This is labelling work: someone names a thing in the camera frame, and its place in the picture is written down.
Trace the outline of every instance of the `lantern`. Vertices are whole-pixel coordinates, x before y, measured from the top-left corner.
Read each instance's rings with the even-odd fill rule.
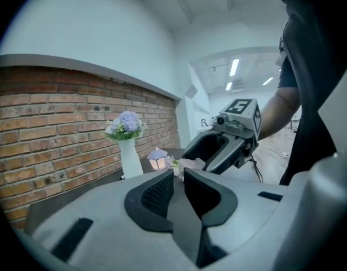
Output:
[[[150,160],[152,168],[155,171],[159,171],[161,169],[166,168],[166,157],[167,157],[166,151],[156,148],[154,151],[151,151],[147,159]]]

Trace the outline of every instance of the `white vase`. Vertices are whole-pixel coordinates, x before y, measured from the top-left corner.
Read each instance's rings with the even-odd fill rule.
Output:
[[[121,163],[126,179],[143,174],[138,154],[134,147],[134,138],[117,141],[121,149]]]

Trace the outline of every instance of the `person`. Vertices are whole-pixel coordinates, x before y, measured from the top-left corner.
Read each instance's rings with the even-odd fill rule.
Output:
[[[347,0],[283,3],[289,18],[279,47],[279,86],[262,110],[259,139],[281,130],[302,106],[291,157],[280,181],[288,185],[296,173],[336,151],[318,110],[347,68]]]

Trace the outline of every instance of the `brick wall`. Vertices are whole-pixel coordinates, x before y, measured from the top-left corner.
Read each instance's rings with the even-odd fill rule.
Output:
[[[0,204],[24,227],[28,206],[121,168],[106,120],[135,111],[148,129],[136,140],[141,158],[178,147],[174,100],[84,72],[0,68]]]

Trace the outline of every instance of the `fluorescent light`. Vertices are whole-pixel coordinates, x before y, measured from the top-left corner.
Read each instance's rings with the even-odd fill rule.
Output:
[[[273,77],[270,77],[268,80],[266,80],[262,85],[266,85],[268,84],[271,80],[273,80],[274,78]]]
[[[227,86],[226,86],[226,90],[230,90],[231,85],[232,85],[232,82],[229,82],[229,83],[227,84]]]
[[[235,75],[236,70],[237,70],[237,66],[239,66],[239,61],[240,61],[240,59],[234,59],[234,61],[232,62],[230,76]]]

